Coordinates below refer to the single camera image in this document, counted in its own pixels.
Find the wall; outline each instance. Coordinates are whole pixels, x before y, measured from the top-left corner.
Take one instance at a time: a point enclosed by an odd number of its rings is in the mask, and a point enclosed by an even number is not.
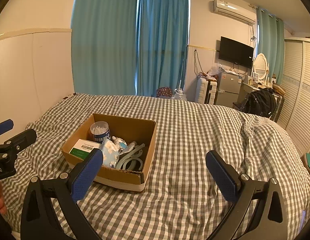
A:
[[[0,34],[29,28],[70,28],[74,0],[9,0]]]
[[[9,0],[0,14],[0,143],[74,92],[70,22],[74,0]]]
[[[284,29],[284,38],[289,38],[289,37],[292,37],[292,34],[287,29]]]
[[[71,32],[30,33],[0,41],[0,122],[14,122],[0,143],[71,93]]]
[[[226,0],[233,4],[244,7],[252,12],[254,9],[248,6],[248,3],[242,0]],[[254,34],[257,37],[257,24],[254,26]],[[184,91],[189,101],[194,101],[196,93],[197,78],[194,73],[194,50],[199,54],[204,72],[209,71],[212,66],[219,62],[226,68],[231,68],[233,63],[219,60],[218,52],[221,36],[242,42],[253,47],[250,44],[250,28],[246,23],[219,15],[213,11],[213,0],[191,0],[191,22],[190,22],[190,41],[188,49],[188,61],[186,69]],[[191,46],[204,47],[207,49],[194,48]],[[239,72],[245,73],[246,68],[239,66]]]

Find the television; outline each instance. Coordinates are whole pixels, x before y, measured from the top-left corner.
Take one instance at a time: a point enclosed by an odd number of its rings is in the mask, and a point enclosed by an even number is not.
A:
[[[238,41],[221,37],[219,59],[252,68],[254,48]]]

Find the cardboard box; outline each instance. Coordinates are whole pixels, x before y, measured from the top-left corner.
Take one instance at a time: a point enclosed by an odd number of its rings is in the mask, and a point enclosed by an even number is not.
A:
[[[138,145],[144,143],[144,163],[142,171],[117,170],[102,166],[95,177],[95,181],[125,190],[143,191],[152,165],[155,150],[156,123],[151,120],[127,118],[120,116],[92,114],[63,144],[61,150],[68,164],[73,168],[82,159],[71,155],[70,151],[78,139],[93,141],[90,126],[98,121],[105,121],[109,125],[110,135],[124,139],[127,144],[136,141]]]

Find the plastic jug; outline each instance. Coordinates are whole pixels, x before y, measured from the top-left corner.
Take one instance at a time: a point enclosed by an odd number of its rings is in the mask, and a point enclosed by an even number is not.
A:
[[[186,95],[183,94],[183,89],[175,89],[175,95],[172,96],[172,99],[178,99],[178,100],[183,100],[187,101]]]

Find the gingham bedsheet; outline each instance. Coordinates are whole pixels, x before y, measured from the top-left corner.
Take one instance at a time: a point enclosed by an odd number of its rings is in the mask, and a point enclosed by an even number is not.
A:
[[[310,216],[310,178],[285,130],[267,118],[223,107],[136,96],[79,94],[59,102],[27,128],[37,141],[19,154],[17,174],[3,181],[8,220],[20,231],[29,179],[70,171],[61,146],[93,113],[157,122],[154,161],[141,194],[93,182],[79,207],[102,239],[207,239],[229,208],[205,166],[215,149],[237,172],[279,180],[288,236],[298,232],[302,210]],[[56,200],[65,232],[72,235]],[[244,231],[253,206],[238,234]]]

